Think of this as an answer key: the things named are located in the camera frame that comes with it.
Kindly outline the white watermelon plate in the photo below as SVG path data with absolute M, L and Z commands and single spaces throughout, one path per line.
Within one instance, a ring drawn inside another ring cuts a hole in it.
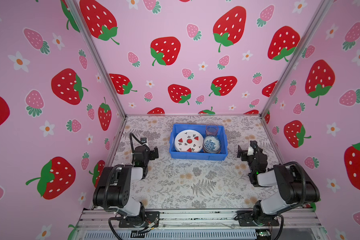
M 204 137 L 195 130 L 184 130 L 178 133 L 174 140 L 177 152 L 199 153 L 204 144 Z

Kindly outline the blue floral bowl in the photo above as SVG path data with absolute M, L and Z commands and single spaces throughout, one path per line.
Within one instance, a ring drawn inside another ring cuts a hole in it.
M 217 136 L 208 135 L 204 138 L 203 150 L 209 154 L 219 154 L 222 148 L 220 139 Z

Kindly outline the pink translucent cup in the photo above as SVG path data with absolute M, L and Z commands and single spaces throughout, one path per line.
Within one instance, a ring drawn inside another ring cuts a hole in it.
M 219 127 L 214 124 L 206 125 L 206 135 L 207 136 L 217 136 L 219 132 Z

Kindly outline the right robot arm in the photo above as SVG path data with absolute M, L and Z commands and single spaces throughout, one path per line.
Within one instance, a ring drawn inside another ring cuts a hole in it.
M 256 141 L 251 141 L 247 150 L 238 147 L 237 157 L 248 163 L 248 176 L 254 187 L 278 188 L 277 193 L 257 201 L 251 211 L 237 211 L 234 220 L 241 227 L 278 226 L 282 213 L 320 200 L 319 189 L 299 163 L 289 162 L 268 169 L 268 156 Z

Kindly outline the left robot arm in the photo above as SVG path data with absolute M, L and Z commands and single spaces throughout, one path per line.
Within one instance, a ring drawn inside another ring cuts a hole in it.
M 130 197 L 131 182 L 143 180 L 148 174 L 149 162 L 159 158 L 158 148 L 138 146 L 133 152 L 132 164 L 105 167 L 93 195 L 93 205 L 106 212 L 117 212 L 126 218 L 145 218 L 143 203 Z

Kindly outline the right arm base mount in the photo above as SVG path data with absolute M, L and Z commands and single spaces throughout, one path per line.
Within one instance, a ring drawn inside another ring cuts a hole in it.
M 280 225 L 276 215 L 255 214 L 253 211 L 237 211 L 234 220 L 241 227 L 278 227 Z

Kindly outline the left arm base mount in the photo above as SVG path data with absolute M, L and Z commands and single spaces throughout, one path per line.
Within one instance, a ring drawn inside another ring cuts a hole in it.
M 124 217 L 119 228 L 156 228 L 159 226 L 160 212 L 148 211 L 135 217 Z

